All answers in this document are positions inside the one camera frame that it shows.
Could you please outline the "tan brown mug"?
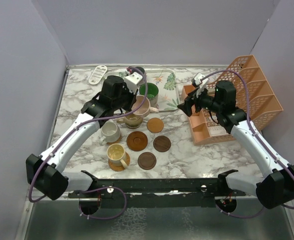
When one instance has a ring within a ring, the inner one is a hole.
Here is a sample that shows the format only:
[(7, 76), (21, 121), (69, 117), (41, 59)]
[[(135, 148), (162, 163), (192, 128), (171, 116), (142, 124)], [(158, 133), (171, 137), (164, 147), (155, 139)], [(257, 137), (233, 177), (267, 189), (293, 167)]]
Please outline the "tan brown mug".
[(130, 114), (125, 117), (117, 119), (116, 122), (119, 124), (125, 124), (127, 128), (136, 129), (142, 124), (143, 119), (134, 114)]

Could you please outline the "pink mug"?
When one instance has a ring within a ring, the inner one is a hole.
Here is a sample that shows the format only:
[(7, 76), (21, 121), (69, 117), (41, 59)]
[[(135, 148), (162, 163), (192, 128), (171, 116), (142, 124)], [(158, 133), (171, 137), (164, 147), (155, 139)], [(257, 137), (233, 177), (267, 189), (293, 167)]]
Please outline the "pink mug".
[(138, 117), (145, 118), (150, 113), (159, 113), (159, 109), (152, 107), (148, 98), (145, 98), (143, 95), (136, 96), (136, 102), (132, 106), (132, 110)]

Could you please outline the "white cream mug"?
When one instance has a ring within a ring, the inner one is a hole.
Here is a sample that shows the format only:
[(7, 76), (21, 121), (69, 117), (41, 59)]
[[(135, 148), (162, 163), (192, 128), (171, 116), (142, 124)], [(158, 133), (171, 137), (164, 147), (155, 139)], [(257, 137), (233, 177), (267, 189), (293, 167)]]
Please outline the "white cream mug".
[(118, 125), (114, 122), (108, 121), (101, 127), (100, 145), (110, 145), (121, 138), (121, 131)]

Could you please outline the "dark walnut coaster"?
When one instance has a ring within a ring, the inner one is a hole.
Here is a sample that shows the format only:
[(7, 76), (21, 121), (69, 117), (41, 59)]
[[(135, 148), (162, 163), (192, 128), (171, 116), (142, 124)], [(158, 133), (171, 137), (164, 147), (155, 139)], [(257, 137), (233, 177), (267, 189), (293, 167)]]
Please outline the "dark walnut coaster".
[(171, 148), (171, 141), (168, 137), (160, 135), (153, 141), (154, 148), (159, 152), (166, 152)]
[(144, 170), (151, 170), (156, 165), (156, 156), (151, 152), (144, 152), (138, 157), (138, 165)]

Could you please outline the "yellow mug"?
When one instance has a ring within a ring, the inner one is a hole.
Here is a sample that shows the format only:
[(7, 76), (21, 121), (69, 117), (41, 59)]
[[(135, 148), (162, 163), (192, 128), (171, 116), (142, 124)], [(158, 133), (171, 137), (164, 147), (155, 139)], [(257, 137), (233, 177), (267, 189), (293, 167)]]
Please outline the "yellow mug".
[(111, 163), (116, 167), (128, 167), (126, 160), (126, 151), (124, 147), (118, 143), (112, 144), (107, 149), (107, 156)]

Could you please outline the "dark walnut coaster front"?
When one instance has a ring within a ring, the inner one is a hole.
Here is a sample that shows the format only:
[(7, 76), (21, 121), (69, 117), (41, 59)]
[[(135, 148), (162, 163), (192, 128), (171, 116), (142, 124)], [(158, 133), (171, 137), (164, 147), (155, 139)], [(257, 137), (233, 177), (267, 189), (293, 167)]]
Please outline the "dark walnut coaster front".
[(156, 156), (151, 152), (144, 152), (138, 157), (138, 165), (144, 170), (151, 170), (156, 165)]

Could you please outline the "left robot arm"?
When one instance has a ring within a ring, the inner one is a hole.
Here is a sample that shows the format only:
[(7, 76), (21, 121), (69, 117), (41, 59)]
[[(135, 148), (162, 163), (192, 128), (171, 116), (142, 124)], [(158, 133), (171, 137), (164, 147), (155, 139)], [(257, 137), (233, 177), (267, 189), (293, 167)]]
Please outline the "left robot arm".
[(31, 154), (26, 159), (27, 181), (31, 189), (37, 189), (51, 200), (64, 192), (77, 191), (92, 197), (97, 185), (85, 173), (79, 177), (63, 175), (63, 171), (80, 146), (120, 109), (130, 111), (136, 101), (138, 83), (143, 79), (138, 73), (124, 78), (108, 76), (102, 89), (86, 102), (69, 129), (39, 156)]

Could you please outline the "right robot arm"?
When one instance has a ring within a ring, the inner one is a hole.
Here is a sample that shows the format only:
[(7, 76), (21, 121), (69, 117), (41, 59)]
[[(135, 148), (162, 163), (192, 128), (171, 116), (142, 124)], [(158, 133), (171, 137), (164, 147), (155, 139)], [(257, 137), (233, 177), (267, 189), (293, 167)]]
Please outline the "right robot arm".
[(267, 209), (294, 200), (294, 165), (281, 157), (261, 136), (246, 112), (236, 106), (236, 88), (230, 81), (219, 81), (215, 95), (210, 96), (206, 80), (193, 80), (195, 90), (178, 105), (187, 116), (208, 110), (215, 113), (219, 125), (231, 134), (247, 150), (258, 165), (262, 177), (240, 174), (237, 170), (221, 173), (216, 189), (227, 196), (239, 190), (258, 198)]

